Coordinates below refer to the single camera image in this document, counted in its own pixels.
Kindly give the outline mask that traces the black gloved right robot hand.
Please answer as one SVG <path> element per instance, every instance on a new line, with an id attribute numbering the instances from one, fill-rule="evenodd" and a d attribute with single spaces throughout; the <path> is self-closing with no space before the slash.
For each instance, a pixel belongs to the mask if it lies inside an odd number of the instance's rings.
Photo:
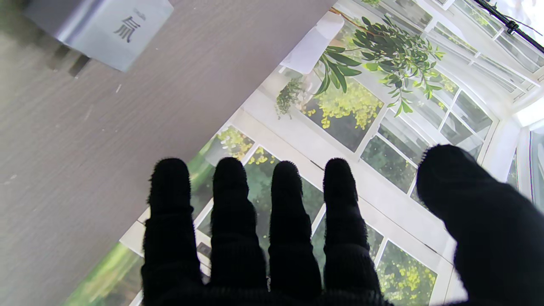
<path id="1" fill-rule="evenodd" d="M 324 172 L 324 276 L 313 255 L 297 167 L 273 172 L 269 262 L 256 234 L 247 175 L 224 158 L 212 181 L 212 253 L 203 283 L 196 250 L 188 167 L 159 161 L 142 246 L 146 306 L 389 306 L 369 254 L 356 184 L 344 159 Z M 467 292 L 457 306 L 542 306 L 543 213 L 497 181 L 467 152 L 436 145 L 423 155 L 416 191 L 456 240 L 454 267 Z"/>

